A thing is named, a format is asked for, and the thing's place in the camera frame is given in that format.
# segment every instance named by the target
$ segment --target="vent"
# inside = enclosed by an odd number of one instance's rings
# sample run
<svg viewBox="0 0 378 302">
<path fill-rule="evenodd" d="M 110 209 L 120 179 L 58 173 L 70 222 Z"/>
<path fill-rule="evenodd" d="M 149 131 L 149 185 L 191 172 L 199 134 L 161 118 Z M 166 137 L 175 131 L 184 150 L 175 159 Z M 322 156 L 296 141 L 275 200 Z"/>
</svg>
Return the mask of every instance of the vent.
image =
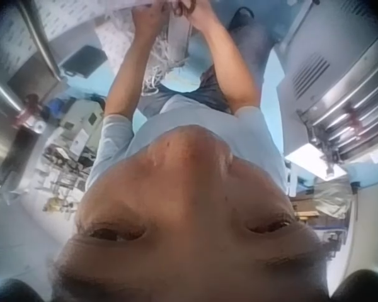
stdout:
<svg viewBox="0 0 378 302">
<path fill-rule="evenodd" d="M 378 18 L 370 8 L 361 0 L 344 0 L 341 10 L 348 14 L 366 19 L 368 22 L 378 25 Z"/>
<path fill-rule="evenodd" d="M 292 79 L 295 98 L 300 99 L 329 66 L 329 62 L 320 54 L 311 55 Z"/>
</svg>

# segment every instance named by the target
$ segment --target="black object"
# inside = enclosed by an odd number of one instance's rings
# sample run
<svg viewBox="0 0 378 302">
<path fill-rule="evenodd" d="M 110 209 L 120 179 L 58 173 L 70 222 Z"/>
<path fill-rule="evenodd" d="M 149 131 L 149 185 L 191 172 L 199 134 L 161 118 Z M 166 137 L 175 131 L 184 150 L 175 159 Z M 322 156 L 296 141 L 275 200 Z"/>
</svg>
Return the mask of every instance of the black object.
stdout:
<svg viewBox="0 0 378 302">
<path fill-rule="evenodd" d="M 78 52 L 62 64 L 68 76 L 88 78 L 108 58 L 102 49 L 90 45 L 83 46 Z"/>
<path fill-rule="evenodd" d="M 361 270 L 348 276 L 331 297 L 332 302 L 378 302 L 378 274 Z"/>
<path fill-rule="evenodd" d="M 0 282 L 0 302 L 43 302 L 43 299 L 27 283 L 7 279 Z"/>
</svg>

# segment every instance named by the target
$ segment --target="fluorescent light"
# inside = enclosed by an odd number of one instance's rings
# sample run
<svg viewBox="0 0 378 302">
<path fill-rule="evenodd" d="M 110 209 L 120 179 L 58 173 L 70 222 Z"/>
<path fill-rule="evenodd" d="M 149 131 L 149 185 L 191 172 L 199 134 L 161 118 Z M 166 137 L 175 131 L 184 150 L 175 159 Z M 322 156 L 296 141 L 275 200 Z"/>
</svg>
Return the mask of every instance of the fluorescent light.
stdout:
<svg viewBox="0 0 378 302">
<path fill-rule="evenodd" d="M 312 174 L 318 176 L 324 181 L 331 181 L 332 179 L 336 179 L 347 174 L 346 171 L 344 171 L 339 165 L 334 165 L 334 173 L 332 176 L 328 177 L 328 165 L 322 159 L 323 157 L 324 154 L 322 153 L 322 151 L 320 151 L 314 145 L 307 143 L 285 158 L 302 167 L 303 169 L 311 172 Z"/>
</svg>

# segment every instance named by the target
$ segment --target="white paper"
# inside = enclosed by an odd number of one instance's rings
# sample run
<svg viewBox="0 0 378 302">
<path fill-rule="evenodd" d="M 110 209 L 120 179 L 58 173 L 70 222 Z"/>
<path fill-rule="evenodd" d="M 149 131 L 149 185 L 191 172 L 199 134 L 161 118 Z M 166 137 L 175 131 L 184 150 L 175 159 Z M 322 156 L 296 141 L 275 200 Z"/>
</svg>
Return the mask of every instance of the white paper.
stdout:
<svg viewBox="0 0 378 302">
<path fill-rule="evenodd" d="M 84 150 L 85 145 L 88 142 L 88 139 L 89 139 L 88 133 L 85 132 L 84 129 L 81 129 L 70 146 L 70 152 L 77 155 L 77 157 L 80 157 L 81 153 Z"/>
</svg>

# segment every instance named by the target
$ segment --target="eyebrow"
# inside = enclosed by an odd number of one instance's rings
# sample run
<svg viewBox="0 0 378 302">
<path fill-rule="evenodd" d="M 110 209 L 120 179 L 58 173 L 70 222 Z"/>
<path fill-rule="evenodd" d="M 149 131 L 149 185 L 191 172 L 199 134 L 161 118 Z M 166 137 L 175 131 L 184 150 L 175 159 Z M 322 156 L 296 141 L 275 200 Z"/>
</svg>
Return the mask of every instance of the eyebrow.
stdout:
<svg viewBox="0 0 378 302">
<path fill-rule="evenodd" d="M 149 292 L 126 284 L 106 284 L 94 279 L 78 277 L 58 268 L 54 268 L 54 274 L 52 283 L 54 298 L 76 298 L 87 302 L 150 301 L 151 298 Z"/>
<path fill-rule="evenodd" d="M 265 269 L 273 272 L 301 270 L 325 261 L 326 257 L 327 253 L 324 251 L 324 249 L 317 249 L 313 250 L 312 252 L 296 255 L 294 257 L 273 259 L 265 263 L 264 266 Z"/>
</svg>

